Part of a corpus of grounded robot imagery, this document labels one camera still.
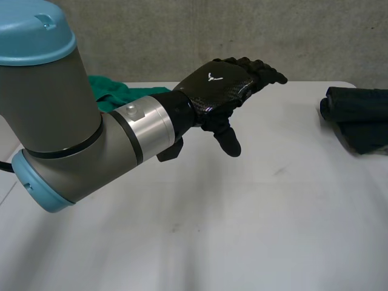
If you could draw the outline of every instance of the white tabletop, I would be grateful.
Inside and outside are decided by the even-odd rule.
[[[348,154],[321,125],[329,86],[353,87],[251,97],[232,118],[239,158],[191,129],[178,159],[57,214],[16,183],[0,206],[0,290],[388,290],[388,159]]]

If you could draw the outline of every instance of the green cloth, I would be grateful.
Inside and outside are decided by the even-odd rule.
[[[89,83],[98,103],[98,108],[102,112],[110,112],[117,107],[150,94],[170,91],[165,87],[128,88],[123,83],[115,82],[102,76],[89,76]]]

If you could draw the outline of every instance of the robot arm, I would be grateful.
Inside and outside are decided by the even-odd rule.
[[[241,151],[228,118],[252,94],[287,79],[261,61],[216,59],[169,93],[101,115],[57,6],[0,2],[0,114],[25,147],[12,166],[35,201],[58,212],[158,155],[178,155],[194,125]]]

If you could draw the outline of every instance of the light blue joint cap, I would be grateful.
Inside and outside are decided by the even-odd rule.
[[[12,167],[24,188],[44,210],[54,213],[75,204],[47,185],[27,162],[22,150],[12,158]]]
[[[42,0],[0,0],[0,65],[41,65],[76,48],[65,14]]]

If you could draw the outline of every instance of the black cloth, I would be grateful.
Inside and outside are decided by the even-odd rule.
[[[320,111],[357,153],[388,145],[388,90],[330,87]]]

